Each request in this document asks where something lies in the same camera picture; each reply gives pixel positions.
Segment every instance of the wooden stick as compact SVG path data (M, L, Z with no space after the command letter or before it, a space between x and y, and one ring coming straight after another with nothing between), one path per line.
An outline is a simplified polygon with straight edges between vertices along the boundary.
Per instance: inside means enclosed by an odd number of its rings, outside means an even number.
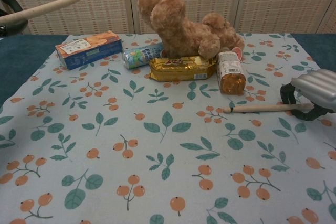
M47 4L39 5L27 10L22 10L21 12L2 16L0 17L0 24L8 25L21 20L34 18L46 13L53 12L55 10L62 9L78 1L80 0L55 0Z
M267 111L288 111L288 110L311 110L312 103L303 104L276 104L276 105L248 105L223 108L224 113L231 112L267 112Z

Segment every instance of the bottle label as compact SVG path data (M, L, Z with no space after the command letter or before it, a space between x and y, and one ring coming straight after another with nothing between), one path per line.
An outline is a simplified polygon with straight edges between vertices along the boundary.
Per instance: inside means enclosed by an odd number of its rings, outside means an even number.
M217 74L219 80L230 73L241 73L244 75L243 68L235 52L227 51L218 54Z

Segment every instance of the teddy bear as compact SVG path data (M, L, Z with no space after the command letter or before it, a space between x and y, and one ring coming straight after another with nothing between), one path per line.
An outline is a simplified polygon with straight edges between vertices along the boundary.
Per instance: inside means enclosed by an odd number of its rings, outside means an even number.
M138 9L171 59L197 55L211 59L222 47L244 48L244 40L220 14L209 13L202 23L190 21L183 0L138 0Z

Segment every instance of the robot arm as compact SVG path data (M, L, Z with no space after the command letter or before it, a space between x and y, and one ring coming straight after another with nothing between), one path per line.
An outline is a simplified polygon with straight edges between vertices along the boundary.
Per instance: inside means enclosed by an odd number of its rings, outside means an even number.
M336 112L336 73L319 69L310 71L281 87L280 94L284 104L295 104L294 91L309 99L314 108L308 113L292 110L292 114L305 121L313 121L321 115Z

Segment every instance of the table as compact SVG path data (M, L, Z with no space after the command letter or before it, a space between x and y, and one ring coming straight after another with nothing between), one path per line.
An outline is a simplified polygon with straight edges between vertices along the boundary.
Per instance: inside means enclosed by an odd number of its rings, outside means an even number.
M160 41L120 36L124 48ZM334 115L221 113L277 103L282 84L318 69L290 34L244 39L242 97L216 76L156 82L120 54L67 71L52 53L0 110L1 223L336 221Z

